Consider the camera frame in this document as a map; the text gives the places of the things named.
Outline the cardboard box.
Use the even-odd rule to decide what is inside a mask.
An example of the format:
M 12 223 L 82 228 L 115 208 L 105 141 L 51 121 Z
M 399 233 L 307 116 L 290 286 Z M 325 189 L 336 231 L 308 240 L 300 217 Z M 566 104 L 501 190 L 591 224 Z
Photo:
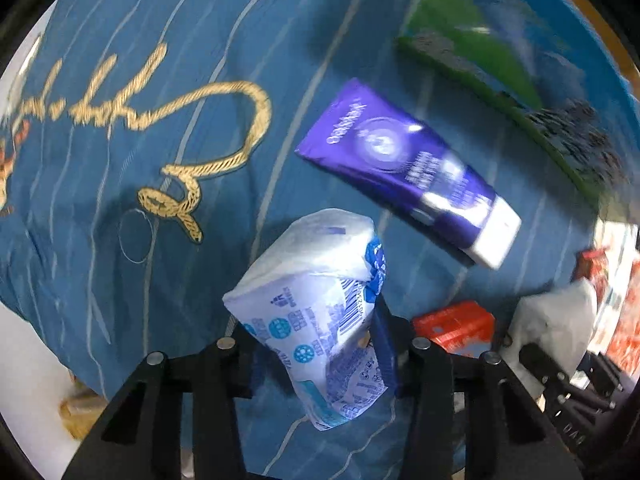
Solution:
M 602 217 L 639 220 L 639 101 L 574 0 L 411 0 L 398 44 L 518 124 Z

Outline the blue white tissue pack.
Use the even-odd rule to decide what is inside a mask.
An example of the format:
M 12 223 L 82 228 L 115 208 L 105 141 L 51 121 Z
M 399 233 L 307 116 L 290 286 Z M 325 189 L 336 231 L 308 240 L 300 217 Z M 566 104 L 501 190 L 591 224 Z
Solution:
M 385 278 L 373 221 L 328 208 L 295 220 L 222 297 L 278 356 L 320 431 L 360 416 L 386 390 L 369 334 Z

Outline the white plastic bag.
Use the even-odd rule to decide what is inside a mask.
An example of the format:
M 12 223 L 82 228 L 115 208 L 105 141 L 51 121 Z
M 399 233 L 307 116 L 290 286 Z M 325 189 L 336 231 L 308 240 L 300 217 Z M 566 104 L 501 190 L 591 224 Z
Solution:
M 499 353 L 532 398 L 537 400 L 544 386 L 520 363 L 521 348 L 536 344 L 572 377 L 588 348 L 597 305 L 596 290 L 586 278 L 520 299 Z

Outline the red white milk carton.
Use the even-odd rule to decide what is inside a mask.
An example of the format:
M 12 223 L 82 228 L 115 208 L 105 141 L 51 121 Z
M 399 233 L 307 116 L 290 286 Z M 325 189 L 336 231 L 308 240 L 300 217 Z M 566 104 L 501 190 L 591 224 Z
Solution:
M 436 342 L 449 353 L 478 358 L 489 351 L 495 333 L 494 316 L 477 302 L 465 300 L 416 316 L 416 336 Z

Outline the purple toothpaste tube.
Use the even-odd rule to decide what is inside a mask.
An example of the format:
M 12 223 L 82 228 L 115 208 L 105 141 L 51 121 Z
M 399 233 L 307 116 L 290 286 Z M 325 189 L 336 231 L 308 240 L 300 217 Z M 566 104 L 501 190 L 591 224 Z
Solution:
M 518 214 L 434 129 L 357 79 L 344 85 L 296 152 L 489 269 L 500 268 L 518 235 Z

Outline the blue striped blanket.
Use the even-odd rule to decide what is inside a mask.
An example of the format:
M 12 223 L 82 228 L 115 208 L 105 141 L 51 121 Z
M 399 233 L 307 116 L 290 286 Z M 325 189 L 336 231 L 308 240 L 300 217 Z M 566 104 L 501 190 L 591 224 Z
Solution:
M 264 88 L 272 121 L 248 161 L 201 183 L 192 243 L 172 219 L 144 214 L 140 188 L 180 198 L 160 173 L 210 162 L 243 143 L 254 110 L 244 96 L 211 96 L 149 129 L 32 118 L 8 179 L 1 223 L 1 297 L 90 387 L 113 394 L 145 352 L 191 353 L 226 326 L 221 302 L 297 217 L 342 207 L 382 230 L 396 312 L 416 314 L 476 292 L 500 315 L 518 292 L 565 281 L 596 225 L 591 208 L 526 133 L 470 92 L 393 46 L 409 0 L 61 0 L 27 77 L 28 94 L 77 102 L 99 62 L 116 63 L 96 94 L 124 88 L 158 44 L 167 52 L 132 102 L 154 110 L 208 82 Z M 294 154 L 341 85 L 358 77 L 424 117 L 524 221 L 498 271 L 461 257 Z

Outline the red snack packet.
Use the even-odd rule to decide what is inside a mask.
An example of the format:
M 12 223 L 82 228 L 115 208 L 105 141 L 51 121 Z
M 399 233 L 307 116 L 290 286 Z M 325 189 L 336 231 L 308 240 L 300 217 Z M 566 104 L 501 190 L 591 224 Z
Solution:
M 576 266 L 572 281 L 584 278 L 587 280 L 597 297 L 597 308 L 600 308 L 608 292 L 608 255 L 606 247 L 591 248 L 581 252 L 576 258 Z

